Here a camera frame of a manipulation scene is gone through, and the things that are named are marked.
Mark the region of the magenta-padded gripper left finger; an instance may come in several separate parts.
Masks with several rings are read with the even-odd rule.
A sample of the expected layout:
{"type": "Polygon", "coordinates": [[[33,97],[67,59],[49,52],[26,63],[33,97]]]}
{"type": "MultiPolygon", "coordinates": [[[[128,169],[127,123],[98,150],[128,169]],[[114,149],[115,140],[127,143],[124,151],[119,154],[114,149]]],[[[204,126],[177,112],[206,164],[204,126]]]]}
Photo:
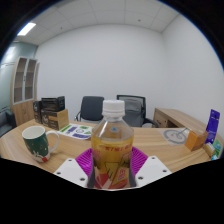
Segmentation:
{"type": "Polygon", "coordinates": [[[75,159],[66,159],[54,174],[78,186],[93,188],[95,184],[95,172],[92,149],[87,149],[75,159]]]}

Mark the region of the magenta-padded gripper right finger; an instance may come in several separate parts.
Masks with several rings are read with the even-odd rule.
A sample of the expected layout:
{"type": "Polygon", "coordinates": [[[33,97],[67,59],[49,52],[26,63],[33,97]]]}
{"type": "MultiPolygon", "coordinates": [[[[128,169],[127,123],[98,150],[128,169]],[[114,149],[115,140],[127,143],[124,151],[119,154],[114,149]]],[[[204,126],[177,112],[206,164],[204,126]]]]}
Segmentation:
{"type": "Polygon", "coordinates": [[[132,149],[129,183],[131,188],[139,188],[157,181],[171,171],[156,156],[147,156],[137,148],[132,149]]]}

